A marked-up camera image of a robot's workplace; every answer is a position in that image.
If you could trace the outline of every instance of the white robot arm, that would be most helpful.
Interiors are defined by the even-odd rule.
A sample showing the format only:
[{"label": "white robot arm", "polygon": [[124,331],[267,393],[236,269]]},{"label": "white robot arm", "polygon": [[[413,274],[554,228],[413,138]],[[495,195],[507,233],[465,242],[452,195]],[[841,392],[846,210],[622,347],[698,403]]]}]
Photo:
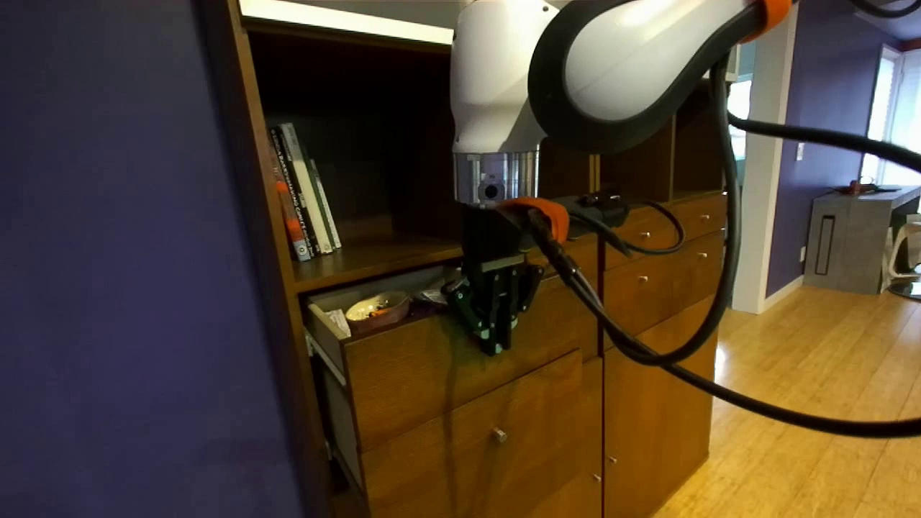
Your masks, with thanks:
[{"label": "white robot arm", "polygon": [[537,192],[543,136],[616,151],[662,126],[707,67],[787,0],[475,0],[452,51],[454,199]]}]

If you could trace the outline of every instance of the drawer handle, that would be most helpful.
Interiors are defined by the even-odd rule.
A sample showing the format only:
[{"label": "drawer handle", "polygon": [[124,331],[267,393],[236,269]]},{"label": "drawer handle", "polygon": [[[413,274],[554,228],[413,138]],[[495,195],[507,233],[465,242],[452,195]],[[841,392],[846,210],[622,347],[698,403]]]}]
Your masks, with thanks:
[{"label": "drawer handle", "polygon": [[510,432],[492,426],[492,441],[495,441],[498,445],[504,445],[504,442],[510,441]]}]

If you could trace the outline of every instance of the drawer front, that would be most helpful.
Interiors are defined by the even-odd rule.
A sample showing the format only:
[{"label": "drawer front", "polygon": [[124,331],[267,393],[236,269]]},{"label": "drawer front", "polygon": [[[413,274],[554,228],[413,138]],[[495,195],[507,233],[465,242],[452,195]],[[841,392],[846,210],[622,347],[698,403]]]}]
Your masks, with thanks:
[{"label": "drawer front", "polygon": [[[710,300],[641,333],[659,350],[675,347],[695,331]],[[682,364],[713,376],[716,337]],[[652,515],[707,456],[710,396],[682,379],[605,357],[605,515]]]},{"label": "drawer front", "polygon": [[[678,219],[685,242],[695,242],[701,236],[724,229],[724,195],[723,192],[678,199],[665,206]],[[652,246],[652,249],[669,246],[678,239],[674,222],[652,206],[629,210],[626,222],[622,228],[616,228],[616,236],[622,236],[625,242],[629,242],[636,246]],[[605,249],[608,267],[622,264],[622,261],[626,261],[626,256],[622,256],[616,249]]]},{"label": "drawer front", "polygon": [[602,518],[602,360],[582,362],[582,393],[573,399],[577,418],[569,422],[577,428],[573,456],[577,456],[577,475],[559,492],[543,494],[530,518]]},{"label": "drawer front", "polygon": [[[598,239],[595,233],[582,233],[582,236],[573,236],[567,242],[567,256],[577,264],[577,269],[590,279],[590,281],[598,281]],[[526,261],[537,264],[537,267],[549,267],[547,256],[531,246],[526,252]]]},{"label": "drawer front", "polygon": [[362,452],[367,511],[530,515],[577,477],[577,393],[582,354],[573,350]]},{"label": "drawer front", "polygon": [[698,239],[669,256],[636,256],[605,274],[605,308],[625,331],[639,333],[716,290],[723,239]]},{"label": "drawer front", "polygon": [[485,357],[452,315],[428,315],[346,346],[357,445],[475,399],[567,350],[595,346],[595,321],[554,275],[521,315],[511,347]]},{"label": "drawer front", "polygon": [[694,195],[674,203],[674,216],[685,228],[685,242],[724,229],[724,195]]}]

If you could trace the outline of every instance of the bookshelf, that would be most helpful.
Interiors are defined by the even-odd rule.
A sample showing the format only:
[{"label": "bookshelf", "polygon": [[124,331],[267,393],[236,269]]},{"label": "bookshelf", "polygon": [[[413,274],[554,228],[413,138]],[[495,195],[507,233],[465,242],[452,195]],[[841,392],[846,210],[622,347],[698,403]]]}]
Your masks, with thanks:
[{"label": "bookshelf", "polygon": [[[350,492],[346,492],[349,475],[341,475],[341,465],[331,459],[337,456],[331,445],[337,426],[337,410],[331,403],[337,399],[331,399],[324,372],[304,346],[304,303],[341,288],[458,261],[459,206],[452,200],[449,28],[317,9],[320,6],[280,0],[197,2],[200,28],[208,36],[203,46],[213,67],[210,81],[219,97],[219,114],[226,126],[226,149],[238,185],[242,219],[251,228],[259,295],[271,320],[267,333],[275,343],[272,354],[280,372],[280,399],[284,403],[291,426],[291,445],[300,462],[304,505],[308,515],[349,515],[339,508],[339,501],[350,501]],[[341,236],[339,249],[314,256],[310,261],[294,259],[284,236],[282,199],[272,189],[272,144],[267,138],[271,120],[294,120],[304,151],[320,163],[320,174]],[[687,219],[698,219],[698,213],[694,213],[695,206],[720,210],[723,203],[720,159],[704,123],[710,123],[704,97],[695,95],[659,136],[622,154],[587,154],[547,144],[540,151],[540,192],[575,195],[616,185],[626,195],[667,200],[675,203],[675,210],[685,206]],[[645,236],[649,233],[645,222],[652,222],[652,216],[639,213],[626,222],[626,229]],[[716,242],[720,219],[707,216],[704,222],[710,225],[704,228],[704,236]],[[622,261],[605,259],[593,239],[575,239],[573,249],[590,279],[598,285],[608,281],[608,305],[618,308],[616,295],[625,290],[622,285],[612,285],[618,275],[609,269]],[[691,256],[674,261],[655,261],[655,275],[659,269],[694,274]],[[549,494],[547,490],[547,498],[543,492],[534,492],[531,498],[514,498],[514,504],[504,504],[517,511],[517,504],[569,508],[563,501],[577,501],[575,508],[595,515],[602,505],[598,481],[605,475],[605,465],[598,462],[602,442],[608,442],[605,449],[609,452],[636,452],[629,442],[602,435],[602,392],[605,399],[625,393],[622,385],[602,382],[602,372],[616,367],[649,385],[659,385],[662,379],[648,379],[632,374],[629,364],[605,357],[590,314],[559,281],[549,281],[547,290],[549,294],[537,295],[537,315],[521,331],[523,343],[530,338],[534,346],[511,347],[511,357],[507,360],[481,357],[475,346],[464,343],[464,337],[446,326],[446,320],[399,326],[392,338],[373,333],[372,338],[354,343],[354,347],[412,347],[416,354],[412,362],[419,364],[413,374],[433,382],[412,392],[412,396],[419,392],[442,392],[436,382],[452,379],[446,376],[452,367],[442,372],[442,357],[436,354],[454,354],[458,367],[469,372],[458,382],[478,385],[469,399],[458,399],[458,410],[481,410],[490,405],[490,396],[475,396],[511,396],[517,393],[514,385],[521,385],[521,393],[526,393],[526,405],[575,410],[569,418],[583,422],[582,428],[590,428],[593,438],[598,438],[595,442],[583,442],[577,438],[567,438],[567,442],[563,435],[547,438],[554,441],[554,445],[547,449],[551,456],[540,456],[543,452],[534,454],[510,449],[523,454],[531,471],[504,471],[511,484],[531,490],[549,484],[549,477],[540,477],[540,471],[551,471],[554,465],[563,465],[554,471],[559,481],[573,481],[551,481],[551,490],[559,492]],[[704,288],[662,305],[655,321],[639,315],[636,331],[675,337],[675,331],[669,331],[674,326],[667,321],[675,321],[678,314],[687,314],[698,295],[704,295]],[[399,367],[408,362],[398,362],[393,357],[383,354],[380,362],[367,360],[367,364],[373,364],[366,372],[367,379],[350,382],[373,382],[376,376],[389,374],[399,376]],[[559,396],[560,392],[551,392],[551,385],[543,382],[554,376],[563,379],[567,396]],[[380,392],[367,392],[372,403],[366,403],[366,409],[380,409],[380,403],[373,403],[376,393]],[[665,393],[674,403],[662,409],[682,409],[685,399],[698,409],[694,418],[678,422],[695,428],[694,438],[698,438],[687,454],[691,459],[667,477],[682,481],[704,452],[701,442],[707,403],[695,393],[687,396],[674,385],[667,385]],[[357,393],[346,387],[339,399],[357,403],[354,396]],[[521,422],[543,428],[540,419],[551,410],[521,415]],[[629,422],[632,418],[636,415],[629,410],[618,410],[616,422]],[[662,432],[675,422],[662,418],[662,422],[655,419],[649,426]],[[632,492],[629,475],[609,475],[608,481],[609,490],[605,492]]]}]

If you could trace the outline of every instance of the hardwood floor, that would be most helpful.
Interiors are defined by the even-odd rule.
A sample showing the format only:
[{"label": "hardwood floor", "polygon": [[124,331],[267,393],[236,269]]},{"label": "hardwood floor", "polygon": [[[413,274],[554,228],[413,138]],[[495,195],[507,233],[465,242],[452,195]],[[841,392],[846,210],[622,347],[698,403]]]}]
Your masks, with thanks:
[{"label": "hardwood floor", "polygon": [[[828,418],[921,415],[921,303],[798,288],[727,314],[716,379]],[[713,405],[707,462],[659,518],[918,518],[921,438],[858,441]]]}]

